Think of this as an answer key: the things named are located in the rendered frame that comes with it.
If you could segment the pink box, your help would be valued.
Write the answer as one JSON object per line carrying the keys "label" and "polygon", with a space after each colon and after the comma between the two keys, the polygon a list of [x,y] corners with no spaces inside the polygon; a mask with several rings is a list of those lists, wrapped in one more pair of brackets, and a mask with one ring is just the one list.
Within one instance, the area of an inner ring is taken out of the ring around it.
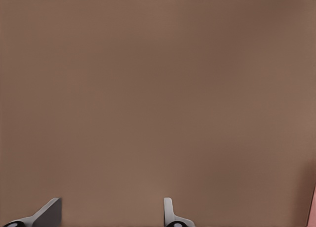
{"label": "pink box", "polygon": [[313,192],[307,227],[316,227],[316,185]]}

